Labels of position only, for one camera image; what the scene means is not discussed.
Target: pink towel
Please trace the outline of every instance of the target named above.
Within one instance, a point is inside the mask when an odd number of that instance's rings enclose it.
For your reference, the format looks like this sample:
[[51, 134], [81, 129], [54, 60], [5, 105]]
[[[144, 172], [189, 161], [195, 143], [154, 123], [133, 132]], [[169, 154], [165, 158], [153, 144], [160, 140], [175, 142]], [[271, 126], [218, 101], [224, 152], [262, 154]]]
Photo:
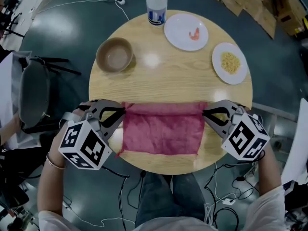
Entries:
[[122, 151], [198, 154], [207, 103], [126, 103]]

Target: round wooden table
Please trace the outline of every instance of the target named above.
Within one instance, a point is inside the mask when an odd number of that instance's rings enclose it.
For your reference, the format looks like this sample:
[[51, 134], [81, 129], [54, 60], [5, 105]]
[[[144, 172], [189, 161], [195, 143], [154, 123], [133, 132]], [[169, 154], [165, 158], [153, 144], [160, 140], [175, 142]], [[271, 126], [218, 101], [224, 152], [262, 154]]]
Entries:
[[[170, 17], [184, 11], [168, 10]], [[209, 40], [199, 51], [182, 51], [171, 45], [164, 29], [148, 22], [147, 14], [140, 15], [118, 28], [110, 38], [127, 39], [134, 58], [124, 71], [108, 74], [96, 62], [90, 76], [90, 100], [109, 99], [131, 103], [185, 103], [228, 99], [251, 108], [252, 82], [248, 71], [238, 85], [224, 83], [212, 66], [212, 52], [223, 42], [234, 40], [218, 25], [193, 14], [207, 27]], [[109, 140], [117, 153], [122, 148], [123, 126]], [[226, 152], [220, 148], [221, 138], [205, 124], [198, 155], [148, 154], [124, 151], [121, 157], [134, 166], [157, 174], [178, 175], [203, 169], [218, 161]]]

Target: bracelet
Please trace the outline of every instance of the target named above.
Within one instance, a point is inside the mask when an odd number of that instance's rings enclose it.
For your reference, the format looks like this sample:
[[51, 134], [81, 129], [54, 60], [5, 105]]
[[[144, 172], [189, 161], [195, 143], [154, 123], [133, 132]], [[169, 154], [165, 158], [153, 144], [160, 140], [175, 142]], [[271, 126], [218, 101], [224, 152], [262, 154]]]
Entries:
[[49, 153], [47, 153], [47, 155], [46, 155], [46, 159], [47, 159], [48, 163], [50, 164], [50, 166], [53, 166], [53, 167], [55, 167], [55, 168], [57, 168], [57, 169], [60, 169], [60, 170], [64, 170], [64, 169], [66, 168], [66, 167], [59, 167], [59, 166], [55, 165], [55, 164], [49, 159], [48, 154], [49, 154]]

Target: white shirt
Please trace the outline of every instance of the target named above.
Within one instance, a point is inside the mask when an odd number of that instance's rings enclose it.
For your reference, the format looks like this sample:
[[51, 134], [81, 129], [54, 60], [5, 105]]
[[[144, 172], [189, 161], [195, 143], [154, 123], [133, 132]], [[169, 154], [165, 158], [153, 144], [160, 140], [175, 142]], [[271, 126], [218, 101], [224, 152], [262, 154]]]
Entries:
[[[283, 187], [264, 194], [248, 208], [244, 231], [283, 231], [284, 225]], [[79, 231], [69, 221], [51, 211], [38, 214], [41, 231]], [[133, 231], [216, 231], [213, 226], [189, 217], [155, 218]]]

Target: brown bowl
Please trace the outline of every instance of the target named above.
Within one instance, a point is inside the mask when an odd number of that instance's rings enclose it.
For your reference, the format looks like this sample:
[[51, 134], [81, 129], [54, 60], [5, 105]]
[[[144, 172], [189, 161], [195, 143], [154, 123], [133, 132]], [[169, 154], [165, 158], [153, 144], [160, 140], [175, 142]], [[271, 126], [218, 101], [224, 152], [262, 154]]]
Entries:
[[96, 52], [98, 67], [106, 72], [115, 73], [125, 69], [131, 62], [133, 50], [124, 38], [110, 38], [100, 45]]

